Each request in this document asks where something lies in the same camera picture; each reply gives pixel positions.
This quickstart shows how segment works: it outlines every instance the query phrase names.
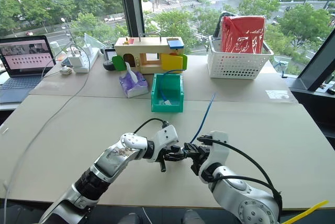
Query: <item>table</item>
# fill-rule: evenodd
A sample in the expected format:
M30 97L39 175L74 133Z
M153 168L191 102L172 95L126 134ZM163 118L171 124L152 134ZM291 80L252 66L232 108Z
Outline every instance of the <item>table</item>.
M102 67L102 62L102 57L96 60L85 87L78 95L125 98L118 80L121 73L106 71ZM47 75L55 73L59 68L59 65L55 66ZM144 76L151 89L153 75ZM44 78L30 94L74 95L85 80L85 74L73 73L69 76L55 74ZM183 80L185 100L208 101L216 92L215 101L297 103L285 81L275 72L269 61L255 80L211 79L207 69L207 56L190 55ZM284 91L286 95L279 99L270 98L266 91L272 90ZM150 93L136 98L150 99Z
M3 124L0 140L1 180L42 124L69 96L29 95ZM176 127L180 144L190 141L207 101L186 100L184 112L152 113L148 99L75 97L53 118L29 150L15 180L11 199L54 201L76 181L106 147L151 117ZM152 136L161 124L151 122L138 134ZM285 209L308 208L328 199L335 155L304 107L295 103L213 102L201 133L222 130L229 143L248 153L282 191ZM159 163L132 161L102 196L104 205L219 207L208 187L191 169L191 160ZM247 160L231 152L227 166L240 175L264 179Z

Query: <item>gray laptop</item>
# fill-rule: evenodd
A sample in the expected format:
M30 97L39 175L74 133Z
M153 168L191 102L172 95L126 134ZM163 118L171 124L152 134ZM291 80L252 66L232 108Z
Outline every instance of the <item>gray laptop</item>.
M0 86L0 103L22 102L55 64L46 36L0 39L0 59L9 79Z

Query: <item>black cable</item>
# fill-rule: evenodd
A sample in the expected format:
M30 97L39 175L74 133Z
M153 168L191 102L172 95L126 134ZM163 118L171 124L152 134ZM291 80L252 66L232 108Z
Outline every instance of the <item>black cable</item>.
M227 148L229 148L229 149L232 149L233 151L236 151L237 153L239 153L240 155L242 155L243 157L245 157L246 159L248 159L251 163L253 163L253 164L254 164L254 165L261 171L261 173L264 175L264 177L265 177L266 181L268 182L268 184L269 184L270 186L273 187L273 184L272 184L272 182L271 182L269 176L268 176L267 173L265 172L265 170L260 166L260 164L258 164L253 158L251 158L251 157L250 157L249 155L247 155L246 153L242 152L241 150L239 150L239 149L237 149L237 148L235 148L235 147L233 147L233 146L231 146L231 145L229 145L229 144L222 143L222 142L217 141L217 140L214 140L214 139L209 139L209 138L202 138L202 137L200 137L200 138L198 138L198 140L199 140L199 141L204 141L204 140L205 140L205 141L211 141L211 142L213 142L213 143L220 144L220 145L222 145L222 146L224 146L224 147L227 147Z
M281 194L273 186L269 185L268 183L263 182L261 180L257 180L256 178L250 178L250 177L246 177L246 176L237 176L237 175L229 175L229 176L223 176L223 175L221 175L221 176L218 176L218 177L216 177L213 180L208 181L208 182L213 183L213 182L216 182L216 181L227 180L227 179L230 179L230 178L235 178L235 179L244 180L244 181L256 182L258 184L261 184L261 185L269 188L272 191L274 200L278 204L278 208L279 208L278 222L281 220L282 209L283 209L283 201L282 201Z
M145 126L147 123L149 123L150 121L153 121L153 120L158 120L158 121L162 122L163 124L166 123L166 121L164 121L164 120L162 120L162 119L160 119L160 118L150 118L150 119L148 119L146 122L144 122L143 124L141 124L140 127L137 128L137 129L134 131L134 133L136 134L136 133L137 133L143 126Z

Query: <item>red box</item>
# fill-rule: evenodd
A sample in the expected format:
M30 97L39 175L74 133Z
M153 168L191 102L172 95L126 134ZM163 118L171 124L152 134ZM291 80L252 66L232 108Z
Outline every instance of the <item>red box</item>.
M263 46L264 25L263 16L224 16L222 51L260 54Z

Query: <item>yellow block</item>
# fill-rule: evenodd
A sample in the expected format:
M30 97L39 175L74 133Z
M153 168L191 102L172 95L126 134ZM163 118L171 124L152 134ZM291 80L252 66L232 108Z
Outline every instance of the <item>yellow block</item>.
M183 57L178 55L160 54L162 61L162 69L165 71L182 69Z

